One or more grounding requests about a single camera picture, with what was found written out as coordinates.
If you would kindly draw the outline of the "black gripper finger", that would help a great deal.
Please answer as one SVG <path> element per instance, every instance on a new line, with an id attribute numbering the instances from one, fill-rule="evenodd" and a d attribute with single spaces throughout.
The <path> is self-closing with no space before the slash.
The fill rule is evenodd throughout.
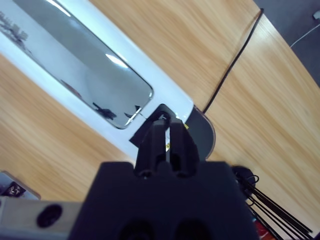
<path id="1" fill-rule="evenodd" d="M 149 178 L 157 172 L 158 164 L 166 161 L 166 128 L 163 119 L 152 123 L 143 138 L 134 167 L 137 177 Z"/>
<path id="2" fill-rule="evenodd" d="M 180 119 L 173 119 L 169 127 L 169 161 L 177 177 L 192 177 L 200 162 L 198 148 Z"/>

